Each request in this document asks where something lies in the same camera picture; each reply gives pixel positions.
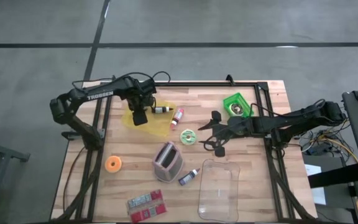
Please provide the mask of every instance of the clear plastic container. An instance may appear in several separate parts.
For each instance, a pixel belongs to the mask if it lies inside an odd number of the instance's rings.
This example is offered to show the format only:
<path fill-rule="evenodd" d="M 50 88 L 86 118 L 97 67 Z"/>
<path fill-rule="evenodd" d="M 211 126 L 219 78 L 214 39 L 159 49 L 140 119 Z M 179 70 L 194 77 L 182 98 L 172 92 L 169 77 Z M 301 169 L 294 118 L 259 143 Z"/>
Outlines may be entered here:
<path fill-rule="evenodd" d="M 225 223 L 237 221 L 239 174 L 240 167 L 235 162 L 204 161 L 198 204 L 200 218 Z"/>

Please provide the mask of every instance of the orange roll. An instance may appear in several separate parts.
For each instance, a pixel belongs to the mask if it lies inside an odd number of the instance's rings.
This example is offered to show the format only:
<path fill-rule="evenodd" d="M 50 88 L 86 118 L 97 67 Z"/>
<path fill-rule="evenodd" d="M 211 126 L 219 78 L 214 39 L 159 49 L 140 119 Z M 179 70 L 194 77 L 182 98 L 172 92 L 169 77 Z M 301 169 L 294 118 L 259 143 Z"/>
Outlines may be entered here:
<path fill-rule="evenodd" d="M 104 168 L 110 173 L 118 172 L 121 169 L 122 162 L 118 156 L 110 156 L 104 163 Z"/>

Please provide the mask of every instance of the small bottle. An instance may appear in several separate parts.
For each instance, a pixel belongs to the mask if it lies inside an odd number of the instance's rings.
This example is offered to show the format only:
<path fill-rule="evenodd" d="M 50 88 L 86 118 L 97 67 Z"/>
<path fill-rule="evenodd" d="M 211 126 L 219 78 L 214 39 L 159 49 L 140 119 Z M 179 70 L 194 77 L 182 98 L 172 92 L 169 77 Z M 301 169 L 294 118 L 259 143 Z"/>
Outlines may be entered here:
<path fill-rule="evenodd" d="M 152 113 L 166 113 L 173 110 L 173 108 L 170 108 L 169 106 L 156 106 L 155 108 L 152 108 Z"/>
<path fill-rule="evenodd" d="M 171 129 L 173 129 L 179 122 L 180 118 L 183 116 L 183 113 L 185 111 L 181 108 L 179 108 L 177 110 L 177 113 L 174 115 L 174 117 L 172 118 L 172 121 L 171 121 Z"/>
<path fill-rule="evenodd" d="M 193 180 L 198 174 L 198 171 L 200 171 L 200 168 L 190 171 L 188 174 L 186 174 L 186 176 L 179 179 L 179 184 L 183 186 L 189 181 Z"/>

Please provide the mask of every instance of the roll of tape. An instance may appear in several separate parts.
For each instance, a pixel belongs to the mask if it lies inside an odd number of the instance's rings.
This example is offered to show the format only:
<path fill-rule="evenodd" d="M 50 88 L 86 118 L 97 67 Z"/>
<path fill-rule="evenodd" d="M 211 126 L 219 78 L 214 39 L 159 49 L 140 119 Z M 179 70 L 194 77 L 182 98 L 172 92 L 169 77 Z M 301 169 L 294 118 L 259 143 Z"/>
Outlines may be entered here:
<path fill-rule="evenodd" d="M 110 156 L 104 163 L 104 168 L 110 173 L 118 172 L 121 169 L 122 162 L 118 156 Z"/>
<path fill-rule="evenodd" d="M 192 145 L 196 142 L 196 140 L 196 133 L 190 129 L 186 129 L 180 134 L 180 141 L 185 145 Z"/>
<path fill-rule="evenodd" d="M 244 109 L 239 103 L 230 104 L 230 110 L 233 116 L 242 116 L 242 114 L 244 114 Z"/>

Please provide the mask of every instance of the gray floor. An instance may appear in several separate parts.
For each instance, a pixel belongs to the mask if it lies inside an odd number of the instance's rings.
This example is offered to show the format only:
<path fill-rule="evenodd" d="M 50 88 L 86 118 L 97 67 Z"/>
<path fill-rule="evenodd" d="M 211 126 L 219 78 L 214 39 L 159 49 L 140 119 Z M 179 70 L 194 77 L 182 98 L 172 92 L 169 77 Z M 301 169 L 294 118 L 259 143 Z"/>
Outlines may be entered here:
<path fill-rule="evenodd" d="M 0 0 L 0 43 L 92 42 L 103 0 Z M 113 0 L 101 42 L 358 42 L 358 0 Z M 90 49 L 0 49 L 0 144 L 13 162 L 0 222 L 48 220 L 67 142 L 49 100 L 83 78 Z M 293 109 L 358 90 L 358 47 L 99 49 L 91 78 L 168 71 L 173 80 L 284 80 Z M 343 136 L 356 148 L 351 130 Z M 319 208 L 351 222 L 343 211 Z"/>

